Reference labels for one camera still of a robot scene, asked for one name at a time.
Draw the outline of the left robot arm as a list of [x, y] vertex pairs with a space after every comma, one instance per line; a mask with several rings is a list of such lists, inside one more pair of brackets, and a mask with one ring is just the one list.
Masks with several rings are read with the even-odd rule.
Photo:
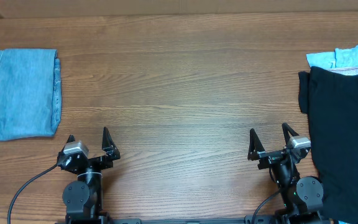
[[71, 135], [58, 153], [57, 166], [77, 178], [62, 193], [65, 223], [112, 223], [109, 213], [103, 210], [102, 171], [112, 168], [113, 161], [121, 155], [108, 128], [103, 129], [101, 149], [105, 155], [89, 158], [87, 146]]

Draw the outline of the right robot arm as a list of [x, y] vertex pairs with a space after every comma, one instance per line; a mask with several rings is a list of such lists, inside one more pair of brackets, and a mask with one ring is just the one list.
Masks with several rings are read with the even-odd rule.
[[[299, 135], [287, 123], [282, 124], [285, 145], [277, 151], [267, 152], [254, 129], [250, 130], [250, 144], [247, 159], [258, 161], [258, 169], [268, 169], [269, 176], [278, 190], [265, 199], [254, 211], [249, 223], [329, 223], [322, 216], [323, 184], [317, 177], [301, 177], [296, 165], [311, 150], [311, 141]], [[280, 195], [284, 208], [272, 216], [263, 218], [260, 209]]]

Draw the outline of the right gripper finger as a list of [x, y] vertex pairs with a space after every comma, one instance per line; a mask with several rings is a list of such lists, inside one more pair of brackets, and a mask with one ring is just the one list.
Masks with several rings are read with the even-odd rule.
[[260, 142], [260, 139], [259, 139], [257, 133], [255, 132], [255, 129], [252, 128], [250, 130], [250, 144], [249, 144], [248, 155], [255, 156], [256, 154], [260, 154], [260, 153], [264, 153], [264, 152], [265, 152], [265, 149], [264, 149], [262, 143]]
[[287, 123], [282, 124], [282, 130], [286, 144], [288, 144], [291, 137], [298, 136], [298, 133], [294, 131]]

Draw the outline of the black shorts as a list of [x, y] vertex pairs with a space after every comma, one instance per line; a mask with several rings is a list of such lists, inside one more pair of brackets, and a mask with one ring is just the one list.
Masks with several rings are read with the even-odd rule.
[[358, 223], [358, 75], [319, 67], [298, 74], [311, 154], [323, 182], [323, 213]]

